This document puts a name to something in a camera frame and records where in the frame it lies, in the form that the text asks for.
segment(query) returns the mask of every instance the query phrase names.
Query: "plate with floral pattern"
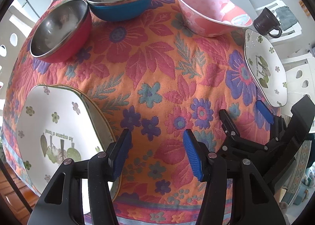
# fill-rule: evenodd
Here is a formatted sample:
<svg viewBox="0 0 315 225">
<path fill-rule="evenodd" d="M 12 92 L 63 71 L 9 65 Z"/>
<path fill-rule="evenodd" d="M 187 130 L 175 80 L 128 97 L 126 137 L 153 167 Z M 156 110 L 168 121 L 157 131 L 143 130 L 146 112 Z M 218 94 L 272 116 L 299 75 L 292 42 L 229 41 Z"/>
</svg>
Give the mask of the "plate with floral pattern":
<svg viewBox="0 0 315 225">
<path fill-rule="evenodd" d="M 99 141 L 86 104 L 72 90 L 36 86 L 23 106 L 16 139 L 26 172 L 42 193 L 66 158 L 90 159 L 113 141 Z M 87 184 L 82 187 L 83 212 L 89 212 Z"/>
<path fill-rule="evenodd" d="M 244 54 L 252 78 L 269 104 L 273 107 L 284 106 L 287 103 L 287 76 L 269 40 L 246 29 Z"/>
</svg>

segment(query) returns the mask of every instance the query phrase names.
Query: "pink bowl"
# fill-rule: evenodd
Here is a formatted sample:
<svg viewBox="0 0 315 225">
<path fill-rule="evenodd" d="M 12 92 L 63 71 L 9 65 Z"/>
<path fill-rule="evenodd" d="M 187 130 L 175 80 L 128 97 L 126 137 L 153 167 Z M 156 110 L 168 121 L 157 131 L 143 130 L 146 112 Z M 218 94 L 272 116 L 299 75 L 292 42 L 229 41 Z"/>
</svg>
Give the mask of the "pink bowl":
<svg viewBox="0 0 315 225">
<path fill-rule="evenodd" d="M 60 63 L 74 56 L 92 29 L 92 17 L 85 0 L 70 0 L 50 12 L 35 30 L 30 53 L 48 63 Z"/>
<path fill-rule="evenodd" d="M 249 15 L 230 0 L 178 0 L 187 27 L 204 37 L 215 37 L 253 24 Z"/>
</svg>

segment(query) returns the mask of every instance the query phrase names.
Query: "chair hole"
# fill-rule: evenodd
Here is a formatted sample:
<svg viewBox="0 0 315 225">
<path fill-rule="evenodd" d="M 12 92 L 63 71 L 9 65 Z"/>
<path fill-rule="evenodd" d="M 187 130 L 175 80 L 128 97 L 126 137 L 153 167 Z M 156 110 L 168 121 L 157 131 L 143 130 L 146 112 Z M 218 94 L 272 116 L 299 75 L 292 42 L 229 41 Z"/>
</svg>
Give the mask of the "chair hole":
<svg viewBox="0 0 315 225">
<path fill-rule="evenodd" d="M 15 33 L 12 33 L 10 36 L 10 43 L 13 46 L 17 46 L 18 45 L 18 36 Z"/>
<path fill-rule="evenodd" d="M 303 87 L 303 88 L 308 87 L 308 81 L 307 81 L 307 80 L 305 80 L 305 81 L 303 82 L 302 87 Z"/>
<path fill-rule="evenodd" d="M 0 55 L 3 57 L 7 56 L 7 49 L 5 45 L 0 45 Z"/>
<path fill-rule="evenodd" d="M 303 72 L 301 70 L 298 70 L 296 73 L 296 78 L 299 79 L 300 77 L 302 77 Z"/>
</svg>

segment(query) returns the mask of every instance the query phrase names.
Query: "patterned fabric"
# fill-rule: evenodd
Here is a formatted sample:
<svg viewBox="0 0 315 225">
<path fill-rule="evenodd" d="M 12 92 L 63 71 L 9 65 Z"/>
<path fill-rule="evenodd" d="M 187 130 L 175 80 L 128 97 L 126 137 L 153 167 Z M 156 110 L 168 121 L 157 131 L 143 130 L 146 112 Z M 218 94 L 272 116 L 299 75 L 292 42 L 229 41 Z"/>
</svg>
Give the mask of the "patterned fabric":
<svg viewBox="0 0 315 225">
<path fill-rule="evenodd" d="M 54 1 L 45 15 L 65 1 Z M 266 100 L 244 62 L 242 33 L 215 38 L 192 33 L 184 25 L 178 0 L 153 0 L 141 16 L 125 22 L 92 19 L 90 38 L 64 63 L 31 57 L 36 27 L 26 39 L 3 112 L 7 161 L 32 187 L 15 139 L 18 116 L 32 87 L 72 85 L 97 103 L 117 137 L 123 128 L 132 131 L 132 148 L 114 201 L 119 222 L 194 224 L 205 183 L 193 176 L 183 131 L 191 128 L 198 141 L 217 151 L 225 139 L 218 111 L 226 109 L 242 137 L 262 144 L 269 140 L 270 125 L 255 106 L 257 99 Z M 231 180 L 227 188 L 225 223 L 231 212 Z"/>
</svg>

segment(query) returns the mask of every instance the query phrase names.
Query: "wooden floor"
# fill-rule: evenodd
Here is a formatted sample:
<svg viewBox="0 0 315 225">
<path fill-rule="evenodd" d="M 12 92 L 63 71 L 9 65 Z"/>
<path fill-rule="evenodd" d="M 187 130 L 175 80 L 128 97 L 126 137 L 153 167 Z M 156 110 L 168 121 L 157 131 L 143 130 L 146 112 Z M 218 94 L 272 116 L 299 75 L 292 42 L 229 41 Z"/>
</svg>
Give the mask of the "wooden floor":
<svg viewBox="0 0 315 225">
<path fill-rule="evenodd" d="M 8 172 L 10 173 L 12 179 L 14 180 L 15 184 L 18 186 L 19 190 L 33 208 L 38 200 L 38 196 L 35 195 L 32 190 L 30 190 L 13 172 L 13 170 L 8 166 L 5 165 Z M 29 219 L 29 212 L 26 210 L 24 205 L 22 204 L 21 200 L 18 198 L 16 193 L 13 191 L 12 187 L 10 186 L 9 182 L 4 177 L 2 171 L 0 171 L 0 195 L 7 203 L 11 211 L 14 213 L 16 218 L 23 224 L 26 225 Z"/>
</svg>

